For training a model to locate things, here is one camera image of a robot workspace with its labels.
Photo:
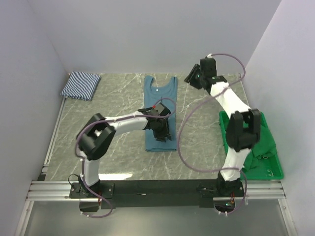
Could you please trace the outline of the blue white striped tank top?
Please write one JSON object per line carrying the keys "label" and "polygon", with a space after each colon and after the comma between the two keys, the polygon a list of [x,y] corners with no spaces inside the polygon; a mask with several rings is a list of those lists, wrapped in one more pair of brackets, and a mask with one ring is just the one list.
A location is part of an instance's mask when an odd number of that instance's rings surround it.
{"label": "blue white striped tank top", "polygon": [[61,91],[61,96],[83,101],[91,101],[101,76],[95,73],[73,71]]}

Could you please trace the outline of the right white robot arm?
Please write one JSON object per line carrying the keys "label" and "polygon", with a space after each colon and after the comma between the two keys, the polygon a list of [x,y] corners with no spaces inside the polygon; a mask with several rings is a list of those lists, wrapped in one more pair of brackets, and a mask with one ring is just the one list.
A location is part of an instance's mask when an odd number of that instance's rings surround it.
{"label": "right white robot arm", "polygon": [[196,89],[207,91],[228,115],[225,132],[228,152],[216,184],[217,193],[227,196],[239,186],[240,171],[246,157],[260,140],[260,111],[243,102],[230,88],[227,79],[217,74],[212,54],[202,58],[200,64],[195,64],[184,81]]}

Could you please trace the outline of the light blue tank top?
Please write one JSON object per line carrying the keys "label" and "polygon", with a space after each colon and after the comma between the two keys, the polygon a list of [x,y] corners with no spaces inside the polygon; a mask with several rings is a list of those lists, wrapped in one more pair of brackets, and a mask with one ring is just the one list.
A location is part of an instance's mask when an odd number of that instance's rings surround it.
{"label": "light blue tank top", "polygon": [[145,131],[145,151],[147,152],[167,152],[177,150],[176,138],[176,102],[178,91],[178,78],[171,77],[170,81],[163,87],[153,86],[154,77],[147,75],[144,78],[144,105],[151,107],[160,101],[173,115],[168,118],[171,139],[166,142],[157,141],[151,130]]}

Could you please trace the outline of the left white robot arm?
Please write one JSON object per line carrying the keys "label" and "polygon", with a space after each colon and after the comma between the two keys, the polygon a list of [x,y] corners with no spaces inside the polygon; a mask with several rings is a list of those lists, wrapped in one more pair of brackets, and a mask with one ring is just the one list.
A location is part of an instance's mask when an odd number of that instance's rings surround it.
{"label": "left white robot arm", "polygon": [[79,177],[81,192],[88,198],[98,193],[100,158],[106,154],[116,136],[145,130],[153,143],[170,141],[168,117],[171,114],[164,104],[158,103],[124,116],[104,117],[100,113],[93,115],[77,135],[76,141],[76,155],[84,162]]}

